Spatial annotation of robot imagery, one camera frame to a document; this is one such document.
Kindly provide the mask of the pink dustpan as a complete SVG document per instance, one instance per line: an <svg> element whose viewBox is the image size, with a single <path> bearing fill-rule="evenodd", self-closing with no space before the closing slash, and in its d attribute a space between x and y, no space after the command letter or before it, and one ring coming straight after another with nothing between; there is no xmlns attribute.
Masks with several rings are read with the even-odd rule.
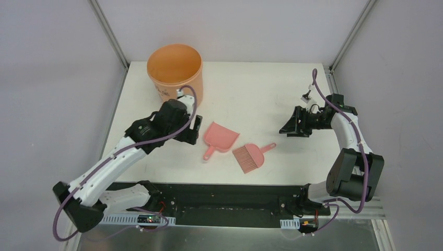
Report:
<svg viewBox="0 0 443 251"><path fill-rule="evenodd" d="M216 151L228 152L239 136L239 133L212 122L203 135L203 141L208 146L203 155L203 160L208 161Z"/></svg>

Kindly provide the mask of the pink hand brush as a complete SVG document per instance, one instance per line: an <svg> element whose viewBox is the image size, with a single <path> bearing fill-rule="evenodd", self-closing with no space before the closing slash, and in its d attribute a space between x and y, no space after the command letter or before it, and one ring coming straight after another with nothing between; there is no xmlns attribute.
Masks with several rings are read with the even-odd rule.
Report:
<svg viewBox="0 0 443 251"><path fill-rule="evenodd" d="M248 143L232 151L236 161L244 174L260 168L264 162L264 154L276 148L276 143L271 143L263 147Z"/></svg>

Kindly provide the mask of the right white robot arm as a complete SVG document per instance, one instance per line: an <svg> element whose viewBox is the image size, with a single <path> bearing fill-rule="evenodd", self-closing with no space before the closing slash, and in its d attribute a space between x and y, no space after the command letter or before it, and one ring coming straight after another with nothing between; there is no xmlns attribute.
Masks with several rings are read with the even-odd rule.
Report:
<svg viewBox="0 0 443 251"><path fill-rule="evenodd" d="M288 137L308 138L313 130L332 129L339 143L340 153L326 180L306 184L297 199L297 209L310 214L317 205L334 198L369 202L375 193L384 159L374 154L359 134L357 111L344 104L340 94L326 96L324 107L316 113L296 106L290 119L279 130Z"/></svg>

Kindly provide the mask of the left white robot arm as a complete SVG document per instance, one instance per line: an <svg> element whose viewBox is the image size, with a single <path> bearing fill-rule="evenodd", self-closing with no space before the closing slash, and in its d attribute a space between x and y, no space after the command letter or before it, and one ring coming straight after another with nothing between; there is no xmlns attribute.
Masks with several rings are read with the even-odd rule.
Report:
<svg viewBox="0 0 443 251"><path fill-rule="evenodd" d="M196 114L196 100L182 95L165 101L147 118L135 120L124 132L114 149L77 179L58 182L53 187L60 206L53 220L53 234L65 212L77 231L93 229L110 213L143 207L154 211L159 206L159 191L147 181L121 189L108 188L129 167L162 147L170 139L191 145L196 143L201 116Z"/></svg>

